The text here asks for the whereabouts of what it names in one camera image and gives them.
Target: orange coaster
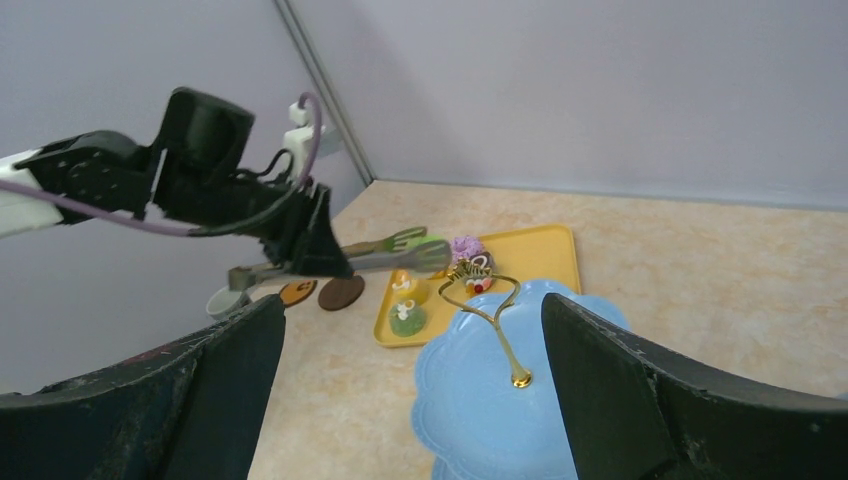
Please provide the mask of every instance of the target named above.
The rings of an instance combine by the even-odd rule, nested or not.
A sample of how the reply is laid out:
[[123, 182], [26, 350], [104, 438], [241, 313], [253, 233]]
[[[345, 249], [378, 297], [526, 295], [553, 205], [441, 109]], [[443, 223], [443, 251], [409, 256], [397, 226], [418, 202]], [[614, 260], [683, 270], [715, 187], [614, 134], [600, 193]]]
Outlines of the orange coaster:
[[306, 280], [305, 282], [289, 283], [280, 290], [280, 299], [286, 307], [293, 307], [306, 300], [315, 291], [318, 280]]

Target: gray wall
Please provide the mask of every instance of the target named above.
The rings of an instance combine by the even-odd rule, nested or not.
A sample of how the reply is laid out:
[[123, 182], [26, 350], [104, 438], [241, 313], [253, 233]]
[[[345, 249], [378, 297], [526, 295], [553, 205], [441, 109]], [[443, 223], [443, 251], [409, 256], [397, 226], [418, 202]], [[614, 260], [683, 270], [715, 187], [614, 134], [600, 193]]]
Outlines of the gray wall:
[[[262, 168], [311, 90], [271, 0], [0, 4], [0, 156], [108, 128], [149, 143], [171, 90], [253, 111], [247, 165]], [[334, 211], [364, 185], [345, 153], [320, 160]], [[0, 244], [0, 387], [22, 392], [209, 324], [226, 269], [259, 261], [245, 238], [160, 238], [92, 221]]]
[[381, 179], [848, 208], [848, 2], [292, 1]]

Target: round wooden coaster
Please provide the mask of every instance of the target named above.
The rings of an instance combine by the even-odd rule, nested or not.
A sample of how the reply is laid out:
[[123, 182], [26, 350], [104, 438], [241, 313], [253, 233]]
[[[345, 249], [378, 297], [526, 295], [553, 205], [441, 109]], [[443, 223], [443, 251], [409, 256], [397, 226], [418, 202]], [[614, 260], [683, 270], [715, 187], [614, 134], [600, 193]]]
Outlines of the round wooden coaster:
[[318, 287], [318, 280], [289, 283], [280, 290], [280, 299], [286, 307], [293, 307], [306, 300]]
[[363, 291], [365, 280], [359, 275], [349, 280], [334, 278], [318, 293], [318, 306], [328, 312], [335, 312], [351, 306]]

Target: green cake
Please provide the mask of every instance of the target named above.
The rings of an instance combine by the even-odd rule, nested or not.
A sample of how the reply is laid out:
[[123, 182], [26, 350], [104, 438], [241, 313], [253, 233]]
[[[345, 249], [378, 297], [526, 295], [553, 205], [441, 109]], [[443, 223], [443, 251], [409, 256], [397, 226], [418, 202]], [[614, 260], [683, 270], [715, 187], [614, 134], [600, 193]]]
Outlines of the green cake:
[[392, 333], [398, 337], [411, 337], [420, 332], [427, 323], [427, 312], [414, 300], [407, 300], [393, 306], [389, 311], [389, 325]]

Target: yellow cake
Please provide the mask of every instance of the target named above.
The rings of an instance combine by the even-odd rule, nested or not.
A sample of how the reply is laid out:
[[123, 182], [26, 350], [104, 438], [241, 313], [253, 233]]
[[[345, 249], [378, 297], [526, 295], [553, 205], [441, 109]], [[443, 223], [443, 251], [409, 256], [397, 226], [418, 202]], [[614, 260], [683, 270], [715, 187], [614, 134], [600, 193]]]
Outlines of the yellow cake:
[[413, 300], [417, 305], [422, 305], [430, 296], [430, 286], [425, 281], [413, 278], [409, 272], [401, 270], [392, 284], [392, 292], [398, 302]]

